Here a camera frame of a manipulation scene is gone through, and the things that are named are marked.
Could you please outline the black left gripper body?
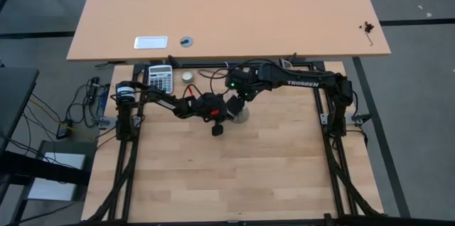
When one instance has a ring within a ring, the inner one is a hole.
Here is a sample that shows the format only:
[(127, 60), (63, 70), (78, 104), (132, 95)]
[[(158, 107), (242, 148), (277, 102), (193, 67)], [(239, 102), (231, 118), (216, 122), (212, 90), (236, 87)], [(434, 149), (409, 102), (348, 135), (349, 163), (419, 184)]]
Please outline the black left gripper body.
[(233, 117), (228, 113), (211, 112), (208, 116), (204, 117), (204, 122), (208, 123), (214, 121), (211, 134), (213, 136), (220, 136), (224, 131), (223, 122), (231, 119), (233, 119)]

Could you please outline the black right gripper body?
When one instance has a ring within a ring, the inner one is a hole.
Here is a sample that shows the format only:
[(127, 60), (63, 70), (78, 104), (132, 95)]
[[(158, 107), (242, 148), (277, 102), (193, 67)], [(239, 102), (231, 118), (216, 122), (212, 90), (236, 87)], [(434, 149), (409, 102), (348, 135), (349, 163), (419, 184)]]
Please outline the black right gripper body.
[(231, 114), (239, 114), (247, 102), (251, 102), (258, 95), (258, 91), (238, 90), (227, 101), (227, 110)]

